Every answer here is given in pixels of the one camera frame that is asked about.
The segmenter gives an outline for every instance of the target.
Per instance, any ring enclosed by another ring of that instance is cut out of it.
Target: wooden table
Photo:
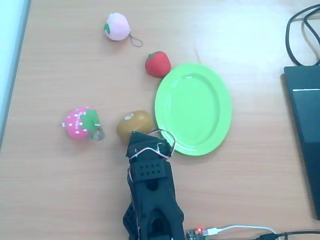
[[[0,238],[127,239],[122,217],[130,202],[129,163],[115,127],[128,112],[152,111],[160,80],[146,75],[144,61],[156,51],[166,52],[173,66],[212,67],[233,101],[221,147],[170,159],[185,229],[319,229],[281,81],[283,67],[293,65],[284,44],[287,21],[317,3],[33,0],[1,151]],[[142,48],[106,38],[103,26],[113,12],[127,16]],[[320,31],[317,20],[312,25]],[[290,37],[297,58],[313,64],[301,22]],[[61,127],[69,110],[86,105],[100,114],[102,142],[75,143]],[[215,239],[260,233],[235,229]]]

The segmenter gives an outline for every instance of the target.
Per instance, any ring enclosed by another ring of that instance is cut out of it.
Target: toy fruit
[[[120,139],[128,143],[132,131],[147,134],[153,127],[153,119],[150,113],[138,110],[125,116],[116,126],[116,134]]]
[[[126,17],[117,12],[109,15],[103,29],[107,37],[114,41],[125,39],[131,32]]]
[[[62,126],[72,139],[88,138],[100,141],[105,137],[97,111],[89,106],[79,107],[70,112]]]
[[[171,70],[171,63],[168,56],[163,51],[156,51],[149,54],[145,61],[146,72],[155,77],[163,78]]]

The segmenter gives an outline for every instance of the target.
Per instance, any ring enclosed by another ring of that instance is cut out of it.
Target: kiwi toy
[[[132,131],[147,134],[153,128],[153,119],[150,113],[138,110],[125,116],[116,126],[116,134],[124,143],[128,143]]]

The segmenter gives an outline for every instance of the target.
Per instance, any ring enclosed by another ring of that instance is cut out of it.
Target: strawberry
[[[104,137],[97,111],[89,106],[79,107],[70,112],[62,126],[72,139],[102,140]]]

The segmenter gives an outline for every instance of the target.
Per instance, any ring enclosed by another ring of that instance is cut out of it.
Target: oval plate
[[[160,129],[176,138],[176,150],[200,156],[218,147],[231,123],[230,94],[221,78],[205,65],[186,63],[162,80],[155,97]],[[172,145],[167,133],[163,137]]]

